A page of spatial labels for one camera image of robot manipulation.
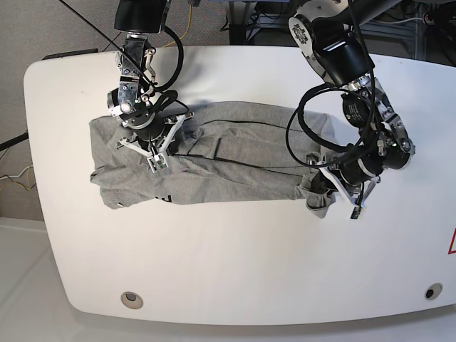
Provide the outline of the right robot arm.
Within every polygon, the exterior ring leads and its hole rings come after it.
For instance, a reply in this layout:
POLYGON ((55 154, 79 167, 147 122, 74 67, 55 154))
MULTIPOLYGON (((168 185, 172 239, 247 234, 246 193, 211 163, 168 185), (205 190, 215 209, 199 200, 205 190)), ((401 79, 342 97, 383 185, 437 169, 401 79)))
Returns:
POLYGON ((130 138, 121 138, 118 147, 141 154, 152 172, 169 166, 169 156, 177 149, 175 134, 194 115, 188 107, 183 113, 162 114, 171 105, 180 103, 177 91, 171 87, 184 61, 180 38, 165 24, 169 7, 169 1, 120 1, 115 15, 115 29, 126 37, 116 57, 120 81, 108 94, 108 111, 133 133, 130 138), (158 85, 152 67, 157 50, 148 37, 161 32, 176 43, 178 56, 171 78, 158 85))

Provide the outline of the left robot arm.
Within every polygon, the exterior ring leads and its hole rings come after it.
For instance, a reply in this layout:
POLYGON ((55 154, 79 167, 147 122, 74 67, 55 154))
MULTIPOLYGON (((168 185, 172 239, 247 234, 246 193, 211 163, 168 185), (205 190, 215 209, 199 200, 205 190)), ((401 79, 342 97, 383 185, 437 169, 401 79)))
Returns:
POLYGON ((289 19, 289 30, 301 53, 323 83, 308 90, 291 116, 320 151, 301 160, 310 169, 301 188, 306 206, 326 216, 335 193, 352 206, 358 219, 365 200, 384 170, 401 170, 415 146, 394 111, 369 56, 361 25, 395 6, 396 1, 304 1, 289 19), (359 139, 345 146, 325 139, 306 122, 305 106, 318 95, 341 94, 344 118, 358 129, 359 139))

